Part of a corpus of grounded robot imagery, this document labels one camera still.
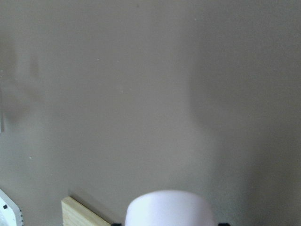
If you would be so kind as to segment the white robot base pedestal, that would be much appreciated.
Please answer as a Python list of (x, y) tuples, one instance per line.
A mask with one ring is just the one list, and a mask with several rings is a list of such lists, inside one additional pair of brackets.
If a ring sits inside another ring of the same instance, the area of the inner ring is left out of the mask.
[(0, 225), (23, 226), (23, 213), (9, 196), (0, 190)]

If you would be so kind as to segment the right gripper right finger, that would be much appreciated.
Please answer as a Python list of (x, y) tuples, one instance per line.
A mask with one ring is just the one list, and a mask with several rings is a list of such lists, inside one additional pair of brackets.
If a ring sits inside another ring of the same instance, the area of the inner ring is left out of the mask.
[(229, 223), (219, 223), (218, 226), (230, 226)]

